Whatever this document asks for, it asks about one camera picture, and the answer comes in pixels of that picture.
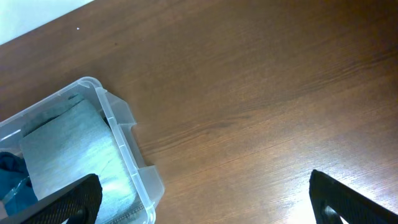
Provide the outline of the teal cloth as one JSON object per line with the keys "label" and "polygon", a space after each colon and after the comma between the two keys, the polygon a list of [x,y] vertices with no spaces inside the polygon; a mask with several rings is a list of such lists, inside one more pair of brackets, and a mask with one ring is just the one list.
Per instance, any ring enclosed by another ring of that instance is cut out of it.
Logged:
{"label": "teal cloth", "polygon": [[1,204],[7,216],[38,202],[23,158],[1,152]]}

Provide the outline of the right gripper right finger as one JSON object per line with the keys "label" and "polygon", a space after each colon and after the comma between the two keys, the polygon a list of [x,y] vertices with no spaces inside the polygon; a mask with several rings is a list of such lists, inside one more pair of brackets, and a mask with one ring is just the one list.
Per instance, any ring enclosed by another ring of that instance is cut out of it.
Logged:
{"label": "right gripper right finger", "polygon": [[317,223],[397,223],[397,214],[324,172],[312,170],[309,183]]}

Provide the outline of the light blue jeans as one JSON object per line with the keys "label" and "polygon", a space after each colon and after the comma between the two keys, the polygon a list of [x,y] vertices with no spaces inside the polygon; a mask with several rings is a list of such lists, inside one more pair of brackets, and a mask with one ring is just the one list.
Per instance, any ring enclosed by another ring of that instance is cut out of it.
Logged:
{"label": "light blue jeans", "polygon": [[97,223],[133,223],[142,213],[113,132],[88,100],[30,131],[20,148],[39,200],[95,174],[103,194]]}

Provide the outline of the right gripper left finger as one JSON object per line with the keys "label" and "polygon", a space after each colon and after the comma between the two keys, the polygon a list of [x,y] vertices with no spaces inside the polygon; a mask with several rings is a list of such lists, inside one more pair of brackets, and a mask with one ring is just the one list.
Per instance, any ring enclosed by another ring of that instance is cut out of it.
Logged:
{"label": "right gripper left finger", "polygon": [[27,209],[1,220],[4,224],[94,224],[102,202],[99,177],[88,174]]}

